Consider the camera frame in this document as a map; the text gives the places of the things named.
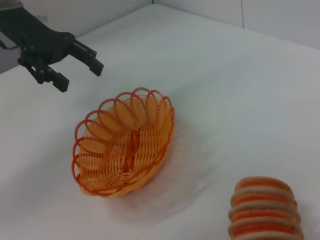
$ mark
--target basket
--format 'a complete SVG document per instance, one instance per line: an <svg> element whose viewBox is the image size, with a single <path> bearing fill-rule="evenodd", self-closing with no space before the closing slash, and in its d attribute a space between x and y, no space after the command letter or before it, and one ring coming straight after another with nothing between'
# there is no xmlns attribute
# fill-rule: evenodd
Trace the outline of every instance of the basket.
<svg viewBox="0 0 320 240"><path fill-rule="evenodd" d="M120 197L141 189L166 157L174 116L167 96L142 87L102 102L75 129L71 168L81 191Z"/></svg>

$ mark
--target oval basket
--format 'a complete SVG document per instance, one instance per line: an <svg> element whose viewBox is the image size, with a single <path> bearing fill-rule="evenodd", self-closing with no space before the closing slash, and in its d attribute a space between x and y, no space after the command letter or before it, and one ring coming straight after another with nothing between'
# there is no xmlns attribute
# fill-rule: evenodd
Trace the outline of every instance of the oval basket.
<svg viewBox="0 0 320 240"><path fill-rule="evenodd" d="M137 88L102 102L75 129L71 168L81 191L120 197L141 189L165 159L174 117L170 99L157 90Z"/></svg>

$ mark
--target robotic arm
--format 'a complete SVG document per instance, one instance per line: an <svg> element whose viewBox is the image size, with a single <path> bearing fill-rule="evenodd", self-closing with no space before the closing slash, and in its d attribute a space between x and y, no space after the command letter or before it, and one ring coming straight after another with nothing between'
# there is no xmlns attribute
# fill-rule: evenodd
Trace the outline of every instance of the robotic arm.
<svg viewBox="0 0 320 240"><path fill-rule="evenodd" d="M19 0L0 0L0 32L21 49L18 63L25 67L39 84L53 82L61 92L69 80L48 65L71 55L100 76L104 65L96 59L97 52L77 41L69 32L57 32L29 13ZM0 40L0 47L7 46Z"/></svg>

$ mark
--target orange striped object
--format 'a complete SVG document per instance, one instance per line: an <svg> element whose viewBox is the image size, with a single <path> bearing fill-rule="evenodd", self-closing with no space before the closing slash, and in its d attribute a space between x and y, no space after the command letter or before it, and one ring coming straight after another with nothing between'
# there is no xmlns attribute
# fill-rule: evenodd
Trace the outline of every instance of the orange striped object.
<svg viewBox="0 0 320 240"><path fill-rule="evenodd" d="M271 177L239 181L231 198L232 240L303 240L301 217L291 188Z"/></svg>

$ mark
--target white wall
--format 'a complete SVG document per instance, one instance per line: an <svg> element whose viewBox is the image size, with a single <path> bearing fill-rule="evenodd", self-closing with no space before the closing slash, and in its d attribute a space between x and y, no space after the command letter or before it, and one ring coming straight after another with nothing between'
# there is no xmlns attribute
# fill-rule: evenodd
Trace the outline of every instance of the white wall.
<svg viewBox="0 0 320 240"><path fill-rule="evenodd" d="M243 0L244 26L320 49L320 0Z"/></svg>
<svg viewBox="0 0 320 240"><path fill-rule="evenodd" d="M2 32L0 32L0 39L6 44L8 47L13 47L14 43L4 36ZM18 65L19 53L18 50L3 50L0 47L0 74L12 69Z"/></svg>
<svg viewBox="0 0 320 240"><path fill-rule="evenodd" d="M241 0L154 0L154 3L243 27Z"/></svg>
<svg viewBox="0 0 320 240"><path fill-rule="evenodd" d="M33 15L48 16L47 26L77 37L126 14L152 4L152 0L23 0ZM18 52L0 50L0 74L17 66Z"/></svg>

